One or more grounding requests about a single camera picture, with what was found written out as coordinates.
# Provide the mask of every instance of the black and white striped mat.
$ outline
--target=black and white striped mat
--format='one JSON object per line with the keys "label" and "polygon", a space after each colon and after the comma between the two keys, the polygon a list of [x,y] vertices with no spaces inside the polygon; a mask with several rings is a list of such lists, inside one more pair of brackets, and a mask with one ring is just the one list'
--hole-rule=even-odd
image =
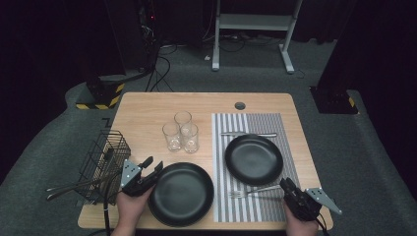
{"label": "black and white striped mat", "polygon": [[271,185],[278,184],[282,177],[290,177],[299,186],[289,144],[279,113],[260,114],[211,114],[214,222],[261,222],[284,221],[282,190],[271,190],[250,195],[244,199],[231,199],[230,191],[256,189],[235,179],[227,170],[223,154],[233,140],[231,136],[221,136],[222,132],[243,131],[252,134],[277,133],[269,138],[281,151],[284,167],[281,176]]}

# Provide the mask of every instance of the human hand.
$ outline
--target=human hand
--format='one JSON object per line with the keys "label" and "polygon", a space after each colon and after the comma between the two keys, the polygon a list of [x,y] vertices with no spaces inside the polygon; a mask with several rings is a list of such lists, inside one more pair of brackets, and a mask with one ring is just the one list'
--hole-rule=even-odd
{"label": "human hand", "polygon": [[123,192],[117,194],[116,205],[119,210],[119,222],[112,236],[135,235],[136,225],[145,210],[145,205],[154,187],[148,189],[141,196],[130,197]]}
{"label": "human hand", "polygon": [[301,221],[294,216],[288,205],[284,202],[284,210],[287,219],[286,233],[288,236],[315,236],[319,230],[319,223],[313,221]]}

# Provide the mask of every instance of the white stand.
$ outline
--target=white stand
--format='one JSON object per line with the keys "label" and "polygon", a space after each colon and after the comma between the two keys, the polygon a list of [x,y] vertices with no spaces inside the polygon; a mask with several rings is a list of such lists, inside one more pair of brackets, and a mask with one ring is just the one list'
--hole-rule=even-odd
{"label": "white stand", "polygon": [[214,48],[212,53],[212,69],[220,69],[220,50],[219,37],[220,29],[232,30],[277,30],[287,31],[284,44],[279,44],[279,52],[285,64],[288,74],[294,73],[291,59],[288,55],[288,45],[291,41],[297,22],[298,13],[300,12],[303,0],[297,0],[296,7],[292,16],[272,16],[272,15],[241,15],[241,14],[220,14],[220,0],[217,0],[217,9],[215,17],[215,36]]}

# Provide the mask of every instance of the gray carpet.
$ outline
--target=gray carpet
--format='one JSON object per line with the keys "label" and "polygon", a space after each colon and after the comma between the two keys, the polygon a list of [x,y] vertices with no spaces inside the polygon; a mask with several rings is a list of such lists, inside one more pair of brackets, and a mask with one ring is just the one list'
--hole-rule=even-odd
{"label": "gray carpet", "polygon": [[[211,71],[210,49],[163,48],[170,61],[165,81],[174,91],[287,92],[293,96],[301,124],[324,190],[335,199],[343,215],[333,214],[330,235],[417,235],[417,206],[391,164],[368,118],[357,91],[349,94],[358,115],[320,114],[310,95],[316,86],[334,43],[318,45],[292,42],[289,53],[297,71],[286,74],[276,41],[268,46],[247,45],[238,52],[220,51],[220,71]],[[225,49],[239,44],[222,43]],[[164,74],[167,63],[156,69]],[[123,92],[145,91],[148,77],[131,81]],[[51,121],[27,146],[0,187],[0,235],[89,235],[95,229],[78,226],[83,198],[70,193],[52,202],[46,188],[77,181],[89,145],[106,128],[103,118],[111,110],[78,110],[75,102],[85,85],[71,88],[68,108]],[[154,91],[170,91],[161,82]],[[157,231],[140,231],[157,235]],[[197,232],[166,232],[197,235]],[[200,235],[221,235],[203,232]],[[276,235],[276,232],[228,232],[228,235]]]}

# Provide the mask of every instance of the metal basket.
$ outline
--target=metal basket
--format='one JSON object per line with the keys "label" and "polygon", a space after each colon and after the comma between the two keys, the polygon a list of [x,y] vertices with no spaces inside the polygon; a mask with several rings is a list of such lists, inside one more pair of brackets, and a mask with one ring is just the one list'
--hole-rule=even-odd
{"label": "metal basket", "polygon": [[107,196],[108,203],[115,205],[123,161],[128,159],[130,154],[131,150],[120,132],[101,131],[97,140],[92,143],[80,169],[79,183],[104,180],[76,189],[76,192],[87,200],[87,204],[103,203]]}

